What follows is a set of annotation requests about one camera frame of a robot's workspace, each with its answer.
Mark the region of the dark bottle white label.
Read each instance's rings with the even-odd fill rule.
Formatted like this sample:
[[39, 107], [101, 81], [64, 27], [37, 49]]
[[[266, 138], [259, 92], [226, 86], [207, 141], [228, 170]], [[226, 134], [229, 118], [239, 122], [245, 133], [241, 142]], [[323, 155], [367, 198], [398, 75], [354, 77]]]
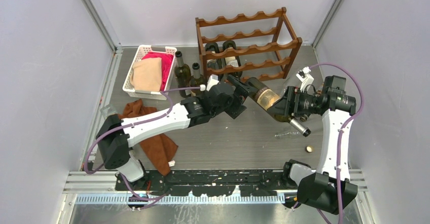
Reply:
[[[237, 49], [236, 43], [233, 40], [228, 40], [223, 43], [223, 49], [226, 50], [228, 48], [233, 48], [234, 50]], [[241, 67], [241, 61], [238, 56], [230, 56], [224, 58], [225, 64], [230, 65], [232, 67]], [[229, 73], [230, 75], [236, 77], [237, 79], [240, 79], [242, 77], [243, 72], [242, 71], [236, 71]]]

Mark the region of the dark wine bottle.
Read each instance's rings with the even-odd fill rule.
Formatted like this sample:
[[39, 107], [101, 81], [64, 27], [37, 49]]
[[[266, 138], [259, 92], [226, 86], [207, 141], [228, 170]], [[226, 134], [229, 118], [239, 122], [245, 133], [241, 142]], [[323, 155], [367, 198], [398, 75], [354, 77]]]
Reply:
[[[255, 87], [256, 93], [251, 95], [250, 98], [256, 104], [258, 104], [265, 112], [267, 112], [269, 97], [275, 92], [255, 77], [249, 78], [245, 83]], [[304, 126], [302, 123], [300, 123], [293, 115], [289, 122], [282, 123], [289, 123], [304, 137], [308, 137], [311, 134], [311, 130], [308, 127]]]

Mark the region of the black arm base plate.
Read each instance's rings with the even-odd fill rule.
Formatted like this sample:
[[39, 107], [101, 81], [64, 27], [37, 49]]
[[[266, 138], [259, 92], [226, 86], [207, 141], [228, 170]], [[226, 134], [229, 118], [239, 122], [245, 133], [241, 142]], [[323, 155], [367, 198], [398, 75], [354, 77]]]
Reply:
[[274, 196], [278, 191], [295, 190], [298, 184], [288, 179], [282, 169], [251, 170], [172, 170], [163, 176], [156, 170], [132, 182], [135, 191], [154, 195], [183, 197], [231, 196], [238, 188], [241, 197]]

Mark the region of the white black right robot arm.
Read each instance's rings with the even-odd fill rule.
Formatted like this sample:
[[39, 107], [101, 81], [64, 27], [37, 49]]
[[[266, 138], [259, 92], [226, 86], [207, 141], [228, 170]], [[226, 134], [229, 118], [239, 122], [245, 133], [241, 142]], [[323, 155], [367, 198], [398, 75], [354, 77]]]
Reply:
[[288, 84], [279, 100], [268, 111], [280, 122], [288, 122], [301, 135], [310, 135], [298, 118], [320, 115], [323, 123], [321, 155], [315, 171], [305, 163], [285, 163], [282, 184], [297, 188], [300, 204], [338, 215], [356, 197], [357, 185], [348, 170], [349, 130], [356, 114], [356, 98], [345, 92], [346, 78], [328, 76], [320, 94], [309, 94], [311, 83]]

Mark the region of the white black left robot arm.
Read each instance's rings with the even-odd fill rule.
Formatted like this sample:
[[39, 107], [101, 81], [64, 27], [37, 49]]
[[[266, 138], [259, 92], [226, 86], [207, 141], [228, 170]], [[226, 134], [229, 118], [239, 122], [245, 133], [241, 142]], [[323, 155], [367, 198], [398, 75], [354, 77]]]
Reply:
[[155, 113], [124, 119], [118, 114], [108, 116], [95, 140], [102, 166], [119, 171], [130, 186], [142, 190], [148, 183], [148, 176], [143, 165], [130, 153], [135, 145], [169, 131], [208, 123], [221, 113], [235, 119], [246, 109], [245, 100], [257, 92], [256, 88], [233, 76], [228, 76], [227, 83], [210, 79], [199, 90], [199, 95], [171, 103], [168, 109]]

